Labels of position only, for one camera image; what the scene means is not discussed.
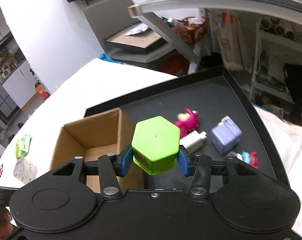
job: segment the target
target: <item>white cloth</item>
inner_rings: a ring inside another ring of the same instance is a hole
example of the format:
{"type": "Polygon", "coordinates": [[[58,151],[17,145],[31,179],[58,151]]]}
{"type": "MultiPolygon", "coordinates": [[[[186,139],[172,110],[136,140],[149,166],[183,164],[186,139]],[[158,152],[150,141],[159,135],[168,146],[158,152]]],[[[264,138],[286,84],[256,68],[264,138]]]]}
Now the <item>white cloth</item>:
{"type": "Polygon", "coordinates": [[[291,189],[301,201],[293,230],[302,236],[302,127],[280,120],[274,114],[255,108],[266,126],[282,159],[291,189]]]}

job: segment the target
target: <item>storage shelf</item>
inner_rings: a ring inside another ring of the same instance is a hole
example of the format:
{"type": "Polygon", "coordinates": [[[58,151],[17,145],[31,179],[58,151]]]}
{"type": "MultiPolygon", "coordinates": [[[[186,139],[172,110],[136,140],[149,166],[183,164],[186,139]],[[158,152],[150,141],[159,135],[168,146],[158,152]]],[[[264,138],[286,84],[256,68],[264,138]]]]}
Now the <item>storage shelf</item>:
{"type": "Polygon", "coordinates": [[[272,42],[275,42],[277,44],[287,46],[287,47],[289,47],[291,49],[294,49],[296,51],[302,52],[302,44],[297,43],[296,41],[292,41],[288,38],[265,32],[264,30],[260,30],[259,33],[260,33],[261,39],[264,39],[264,40],[267,40],[267,41],[272,41],[272,42]]]}
{"type": "Polygon", "coordinates": [[[302,4],[290,0],[149,0],[129,7],[132,17],[182,8],[229,9],[279,17],[302,25],[302,4]]]}
{"type": "Polygon", "coordinates": [[[282,99],[284,99],[284,100],[286,100],[286,101],[294,104],[294,102],[292,100],[292,97],[290,95],[286,94],[286,93],[283,93],[283,92],[278,91],[278,90],[276,90],[274,88],[268,87],[266,85],[262,85],[260,83],[254,82],[254,81],[252,81],[251,84],[252,84],[252,87],[254,87],[254,88],[257,88],[259,90],[262,90],[264,92],[272,94],[272,95],[274,95],[276,97],[282,98],[282,99]]]}

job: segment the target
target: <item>paper roll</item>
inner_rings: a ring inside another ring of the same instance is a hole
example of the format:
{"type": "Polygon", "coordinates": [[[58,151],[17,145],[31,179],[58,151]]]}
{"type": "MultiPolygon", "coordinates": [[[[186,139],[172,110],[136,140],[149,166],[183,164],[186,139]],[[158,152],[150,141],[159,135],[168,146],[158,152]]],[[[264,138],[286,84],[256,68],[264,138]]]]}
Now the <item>paper roll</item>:
{"type": "Polygon", "coordinates": [[[285,36],[288,39],[294,41],[295,33],[293,31],[291,22],[286,21],[286,20],[281,20],[281,22],[282,22],[282,25],[283,25],[283,28],[284,28],[285,36]]]}
{"type": "Polygon", "coordinates": [[[272,23],[271,23],[270,17],[263,17],[261,19],[260,25],[265,30],[271,29],[272,23]]]}
{"type": "Polygon", "coordinates": [[[13,176],[22,183],[27,184],[33,181],[37,175],[37,167],[25,157],[20,157],[13,169],[13,176]]]}
{"type": "Polygon", "coordinates": [[[271,17],[270,17],[270,20],[271,20],[271,22],[272,22],[274,25],[277,25],[277,24],[280,23],[280,19],[277,18],[277,17],[271,16],[271,17]]]}
{"type": "Polygon", "coordinates": [[[284,28],[281,22],[274,26],[274,30],[277,35],[285,36],[284,28]]]}

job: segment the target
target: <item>pink toy figure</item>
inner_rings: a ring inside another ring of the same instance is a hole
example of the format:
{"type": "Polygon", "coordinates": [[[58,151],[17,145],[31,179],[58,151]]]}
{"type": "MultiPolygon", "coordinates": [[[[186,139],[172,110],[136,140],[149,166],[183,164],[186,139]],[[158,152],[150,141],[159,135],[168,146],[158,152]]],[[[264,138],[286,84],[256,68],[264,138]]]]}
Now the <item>pink toy figure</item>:
{"type": "Polygon", "coordinates": [[[180,138],[182,138],[199,127],[198,112],[187,108],[186,113],[178,114],[178,121],[174,124],[180,128],[180,138]]]}

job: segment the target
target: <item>green hexagonal container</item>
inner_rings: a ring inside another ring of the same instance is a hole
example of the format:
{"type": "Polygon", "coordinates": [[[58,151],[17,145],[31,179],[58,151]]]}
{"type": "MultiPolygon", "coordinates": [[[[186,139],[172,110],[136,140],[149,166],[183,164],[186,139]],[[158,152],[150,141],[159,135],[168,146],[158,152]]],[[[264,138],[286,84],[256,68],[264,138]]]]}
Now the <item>green hexagonal container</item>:
{"type": "Polygon", "coordinates": [[[138,122],[132,139],[133,161],[150,175],[174,167],[180,129],[162,116],[138,122]]]}

